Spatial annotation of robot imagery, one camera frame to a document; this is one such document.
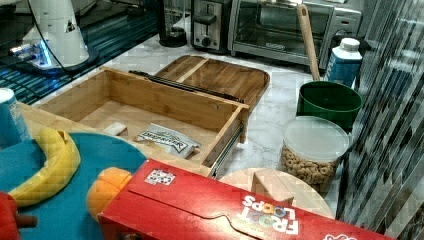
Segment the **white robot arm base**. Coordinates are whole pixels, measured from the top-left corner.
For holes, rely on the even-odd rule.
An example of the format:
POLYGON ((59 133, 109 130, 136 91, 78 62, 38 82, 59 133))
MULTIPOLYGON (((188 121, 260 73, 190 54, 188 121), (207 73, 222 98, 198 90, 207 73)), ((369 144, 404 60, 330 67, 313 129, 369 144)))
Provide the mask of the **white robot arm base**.
POLYGON ((41 71, 78 71, 98 58, 84 41, 74 0, 26 0, 32 29, 9 53, 41 71))

